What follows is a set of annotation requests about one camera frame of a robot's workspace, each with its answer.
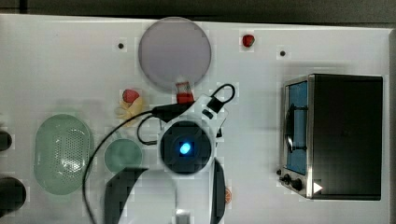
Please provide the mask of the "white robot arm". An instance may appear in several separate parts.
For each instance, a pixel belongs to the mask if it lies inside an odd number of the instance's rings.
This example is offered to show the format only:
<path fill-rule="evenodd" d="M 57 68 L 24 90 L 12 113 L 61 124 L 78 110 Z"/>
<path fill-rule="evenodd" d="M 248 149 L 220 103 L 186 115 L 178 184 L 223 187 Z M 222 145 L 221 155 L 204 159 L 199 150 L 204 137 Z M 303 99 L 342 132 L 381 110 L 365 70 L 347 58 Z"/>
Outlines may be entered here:
<path fill-rule="evenodd" d="M 106 183 L 104 224 L 220 224 L 226 187 L 216 156 L 227 116 L 214 95 L 155 107 L 164 123 L 157 165 L 126 167 Z"/>

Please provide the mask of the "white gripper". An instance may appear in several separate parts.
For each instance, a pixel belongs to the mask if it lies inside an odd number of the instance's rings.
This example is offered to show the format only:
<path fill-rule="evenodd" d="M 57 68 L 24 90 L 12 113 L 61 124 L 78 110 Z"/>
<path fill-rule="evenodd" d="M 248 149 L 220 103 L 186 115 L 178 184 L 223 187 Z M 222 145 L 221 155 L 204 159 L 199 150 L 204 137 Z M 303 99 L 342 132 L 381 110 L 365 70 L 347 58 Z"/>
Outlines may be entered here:
<path fill-rule="evenodd" d="M 201 95 L 180 115 L 165 122 L 158 155 L 164 168 L 177 175 L 196 175 L 214 161 L 220 129 L 228 116 L 225 103 Z"/>

